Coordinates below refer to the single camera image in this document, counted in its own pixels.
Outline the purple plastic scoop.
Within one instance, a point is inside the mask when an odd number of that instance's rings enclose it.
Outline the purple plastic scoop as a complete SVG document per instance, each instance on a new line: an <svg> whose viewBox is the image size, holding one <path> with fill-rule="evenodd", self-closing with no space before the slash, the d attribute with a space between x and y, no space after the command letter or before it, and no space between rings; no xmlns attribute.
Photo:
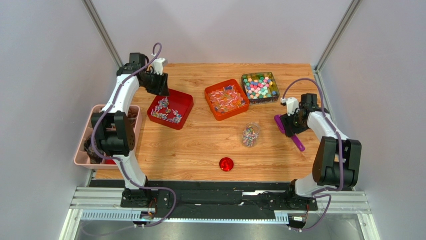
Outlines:
<svg viewBox="0 0 426 240"><path fill-rule="evenodd" d="M274 121L275 121L279 131L282 134L285 135L286 131L285 131L284 125L281 121L281 115L276 115L274 117ZM293 143L296 145L296 147L299 149L300 152L304 152L306 150L305 146L302 144L302 142L299 140L299 138L296 135L291 136L290 139L293 141Z"/></svg>

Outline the red tray of swirl lollipops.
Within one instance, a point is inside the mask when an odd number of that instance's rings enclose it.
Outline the red tray of swirl lollipops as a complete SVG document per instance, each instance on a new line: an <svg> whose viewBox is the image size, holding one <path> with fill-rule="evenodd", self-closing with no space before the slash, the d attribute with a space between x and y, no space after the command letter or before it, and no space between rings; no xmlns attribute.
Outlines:
<svg viewBox="0 0 426 240"><path fill-rule="evenodd" d="M192 95L170 89L169 96L156 96L147 110L151 122L162 126L183 129L193 107Z"/></svg>

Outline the clear plastic jar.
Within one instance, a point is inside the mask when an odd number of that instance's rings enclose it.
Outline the clear plastic jar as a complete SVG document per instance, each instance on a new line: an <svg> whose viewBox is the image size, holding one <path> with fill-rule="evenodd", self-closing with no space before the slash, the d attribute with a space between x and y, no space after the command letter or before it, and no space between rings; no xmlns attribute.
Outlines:
<svg viewBox="0 0 426 240"><path fill-rule="evenodd" d="M256 122L248 123L242 133L242 143L248 147L252 148L260 135L260 126Z"/></svg>

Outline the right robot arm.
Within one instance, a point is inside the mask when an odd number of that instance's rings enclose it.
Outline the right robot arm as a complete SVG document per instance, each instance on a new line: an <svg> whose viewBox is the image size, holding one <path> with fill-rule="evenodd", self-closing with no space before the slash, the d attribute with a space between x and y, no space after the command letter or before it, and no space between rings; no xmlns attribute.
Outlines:
<svg viewBox="0 0 426 240"><path fill-rule="evenodd" d="M301 100L282 98L280 103L287 112L275 121L286 137L294 139L312 130L320 141L312 172L290 183L290 199L308 201L324 191L355 187L359 181L361 142L338 129L329 111L318 104L317 94L303 94Z"/></svg>

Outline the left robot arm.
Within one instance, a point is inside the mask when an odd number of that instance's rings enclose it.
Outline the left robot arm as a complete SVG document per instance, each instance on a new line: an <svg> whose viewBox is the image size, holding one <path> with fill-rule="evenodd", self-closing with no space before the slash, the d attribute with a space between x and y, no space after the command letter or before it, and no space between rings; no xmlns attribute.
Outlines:
<svg viewBox="0 0 426 240"><path fill-rule="evenodd" d="M164 72L168 60L154 54L151 61L142 53L131 53L129 63L116 73L115 89L99 112L91 116L91 135L94 152L105 160L113 160L125 180L123 200L152 201L152 189L138 165L135 148L136 134L128 117L130 105L139 88L149 94L168 97L168 74Z"/></svg>

